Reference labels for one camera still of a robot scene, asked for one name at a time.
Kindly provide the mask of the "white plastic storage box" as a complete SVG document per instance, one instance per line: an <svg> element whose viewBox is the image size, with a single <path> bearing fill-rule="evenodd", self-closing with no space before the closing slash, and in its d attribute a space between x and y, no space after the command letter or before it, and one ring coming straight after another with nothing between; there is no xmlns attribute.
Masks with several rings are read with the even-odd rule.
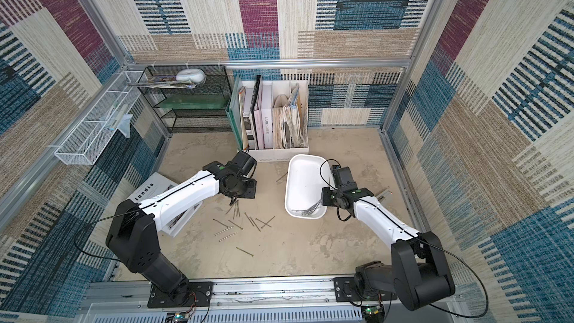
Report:
<svg viewBox="0 0 574 323"><path fill-rule="evenodd" d="M311 216L291 212L291 209L307 209L314 203L321 202L321 191L327 183L333 184L327 161L320 156L299 154L294 156L288 165L286 182L285 209L294 218L318 220L327 212L326 206Z"/></svg>

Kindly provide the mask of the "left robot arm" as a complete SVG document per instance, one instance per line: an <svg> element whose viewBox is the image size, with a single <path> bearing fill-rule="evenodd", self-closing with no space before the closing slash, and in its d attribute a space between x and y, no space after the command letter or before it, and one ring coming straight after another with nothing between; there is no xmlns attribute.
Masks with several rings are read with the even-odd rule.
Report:
<svg viewBox="0 0 574 323"><path fill-rule="evenodd" d="M240 198L254 199L257 181L253 174L257 160L239 151L227 164L211 162L192 178L138 203L125 200L116 209L106 246L132 273L148 279L152 286L173 301L191 294L188 278L161 252L158 232L168 231L204 200L222 194L235 203Z"/></svg>

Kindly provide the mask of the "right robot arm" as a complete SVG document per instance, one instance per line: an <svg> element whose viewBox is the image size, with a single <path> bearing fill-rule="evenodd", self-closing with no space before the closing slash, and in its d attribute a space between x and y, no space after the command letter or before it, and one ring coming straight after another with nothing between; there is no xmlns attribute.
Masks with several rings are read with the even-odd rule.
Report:
<svg viewBox="0 0 574 323"><path fill-rule="evenodd" d="M414 311L454 295L445 251L434 233L421 233L394 216L371 191L357 186L349 167L334 164L330 174L321 203L363 222L391 253L389 266L374 261L356 267L351 286L359 297L381 298L388 292Z"/></svg>

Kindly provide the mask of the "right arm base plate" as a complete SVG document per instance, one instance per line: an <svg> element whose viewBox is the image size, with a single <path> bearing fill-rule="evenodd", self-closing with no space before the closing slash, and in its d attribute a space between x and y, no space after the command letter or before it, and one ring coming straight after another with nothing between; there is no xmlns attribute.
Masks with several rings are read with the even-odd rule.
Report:
<svg viewBox="0 0 574 323"><path fill-rule="evenodd" d="M333 286L337 302L358 304L365 301L395 301L398 299L394 292L376 290L355 276L333 278Z"/></svg>

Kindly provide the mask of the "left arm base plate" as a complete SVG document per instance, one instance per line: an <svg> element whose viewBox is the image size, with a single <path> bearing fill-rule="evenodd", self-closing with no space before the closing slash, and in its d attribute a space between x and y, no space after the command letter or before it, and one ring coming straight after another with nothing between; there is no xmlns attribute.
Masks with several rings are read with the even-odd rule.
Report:
<svg viewBox="0 0 574 323"><path fill-rule="evenodd" d="M213 286L213 281L188 281L174 292L165 293L152 284L147 307L149 309L208 307Z"/></svg>

